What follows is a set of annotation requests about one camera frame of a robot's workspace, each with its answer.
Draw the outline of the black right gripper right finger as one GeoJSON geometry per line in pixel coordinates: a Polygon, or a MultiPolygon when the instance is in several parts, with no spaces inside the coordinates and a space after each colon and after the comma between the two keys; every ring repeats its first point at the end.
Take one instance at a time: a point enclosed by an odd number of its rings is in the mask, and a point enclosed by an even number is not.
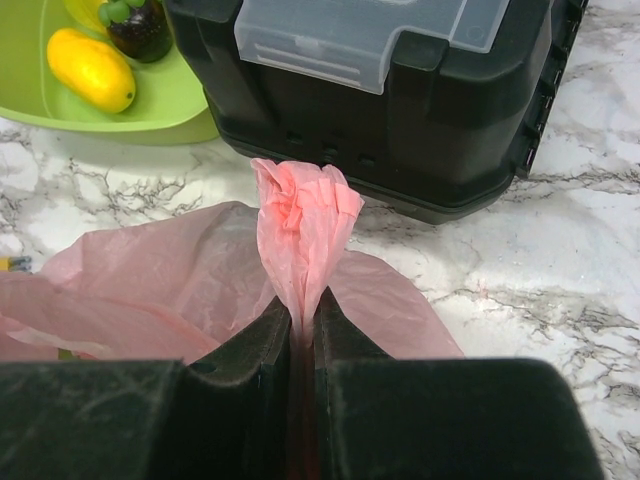
{"type": "Polygon", "coordinates": [[[571,389],[527,358],[398,360],[325,292],[314,316],[325,479],[600,479],[571,389]]]}

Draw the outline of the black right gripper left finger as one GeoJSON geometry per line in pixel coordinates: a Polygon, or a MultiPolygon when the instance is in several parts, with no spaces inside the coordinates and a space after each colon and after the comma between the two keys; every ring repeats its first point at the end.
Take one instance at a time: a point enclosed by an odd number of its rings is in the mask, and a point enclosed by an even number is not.
{"type": "Polygon", "coordinates": [[[1,367],[5,479],[281,479],[291,318],[273,300],[197,362],[1,367]]]}

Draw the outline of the pink plastic bag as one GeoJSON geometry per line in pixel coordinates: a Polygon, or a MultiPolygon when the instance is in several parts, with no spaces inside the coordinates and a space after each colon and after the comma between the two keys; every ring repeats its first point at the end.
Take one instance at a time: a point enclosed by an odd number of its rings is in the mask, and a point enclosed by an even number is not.
{"type": "Polygon", "coordinates": [[[192,363],[254,322],[273,299],[293,337],[312,341],[330,290],[388,354],[446,358],[460,348],[413,283],[347,249],[363,202],[334,167],[256,159],[260,205],[227,202],[81,236],[36,274],[1,277],[1,357],[192,363]]]}

